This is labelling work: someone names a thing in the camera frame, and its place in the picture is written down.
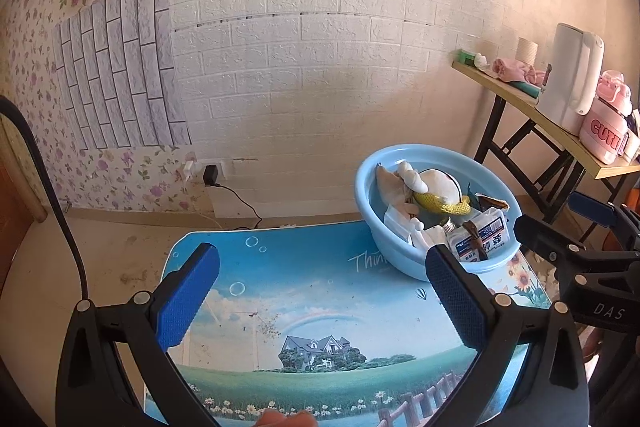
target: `pink container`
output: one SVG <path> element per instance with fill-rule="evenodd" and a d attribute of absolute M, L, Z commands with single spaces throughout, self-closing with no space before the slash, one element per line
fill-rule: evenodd
<path fill-rule="evenodd" d="M 622 73 L 605 71 L 580 129 L 582 144 L 605 165 L 611 165 L 623 147 L 625 117 L 631 110 L 631 90 L 624 84 Z"/>

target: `kettle handle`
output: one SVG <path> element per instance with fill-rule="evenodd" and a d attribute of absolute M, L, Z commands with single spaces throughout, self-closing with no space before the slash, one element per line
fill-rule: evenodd
<path fill-rule="evenodd" d="M 582 52 L 578 62 L 576 79 L 583 78 L 582 91 L 576 95 L 570 107 L 578 114 L 587 114 L 595 97 L 596 87 L 600 78 L 602 68 L 602 55 L 604 54 L 604 42 L 602 39 L 589 32 L 584 32 L 582 36 Z"/>

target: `sunflower illustration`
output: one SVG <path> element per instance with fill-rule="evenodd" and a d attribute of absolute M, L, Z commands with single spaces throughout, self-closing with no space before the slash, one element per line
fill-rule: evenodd
<path fill-rule="evenodd" d="M 524 261 L 522 254 L 517 251 L 513 257 L 511 257 L 510 260 L 507 261 L 507 269 L 509 270 L 510 274 L 511 271 L 516 271 L 520 265 L 522 265 L 522 261 Z"/>
<path fill-rule="evenodd" d="M 515 273 L 514 279 L 516 280 L 516 287 L 519 290 L 525 291 L 531 286 L 531 275 L 525 269 L 518 270 Z"/>

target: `table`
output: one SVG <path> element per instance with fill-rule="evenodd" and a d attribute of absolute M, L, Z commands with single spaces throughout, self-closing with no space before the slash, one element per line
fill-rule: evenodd
<path fill-rule="evenodd" d="M 193 232 L 162 276 L 201 242 L 218 248 L 220 275 L 169 354 L 222 427 L 251 427 L 267 407 L 307 409 L 321 427 L 419 427 L 476 355 L 431 285 L 387 263 L 363 221 Z M 520 253 L 480 278 L 519 305 L 550 306 Z M 484 419 L 504 406 L 526 350 Z M 145 411 L 160 418 L 148 394 Z"/>
<path fill-rule="evenodd" d="M 527 194 L 544 214 L 543 220 L 545 222 L 553 223 L 556 220 L 569 194 L 576 189 L 585 172 L 588 172 L 595 180 L 601 180 L 609 189 L 611 193 L 609 201 L 614 201 L 617 197 L 628 174 L 640 172 L 638 161 L 634 160 L 629 164 L 621 157 L 617 158 L 612 165 L 604 165 L 585 149 L 577 136 L 568 133 L 538 112 L 536 99 L 528 94 L 501 80 L 492 78 L 474 67 L 459 62 L 453 62 L 452 67 L 495 93 L 494 107 L 489 115 L 474 160 L 483 163 L 487 153 L 492 152 L 527 191 Z M 507 102 L 524 114 L 528 120 L 504 145 L 499 146 L 495 143 L 494 138 Z M 532 132 L 558 155 L 535 181 L 530 180 L 509 156 L 514 147 Z M 551 190 L 546 196 L 543 196 L 542 192 L 545 187 L 558 173 L 560 175 Z M 609 181 L 609 178 L 614 176 L 620 176 L 615 185 Z M 580 241 L 583 242 L 595 227 L 596 224 L 592 223 Z"/>

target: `human hand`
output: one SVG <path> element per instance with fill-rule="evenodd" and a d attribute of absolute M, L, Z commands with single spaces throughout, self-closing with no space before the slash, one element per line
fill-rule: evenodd
<path fill-rule="evenodd" d="M 311 413 L 301 411 L 293 416 L 284 416 L 274 409 L 265 409 L 254 427 L 318 427 Z"/>

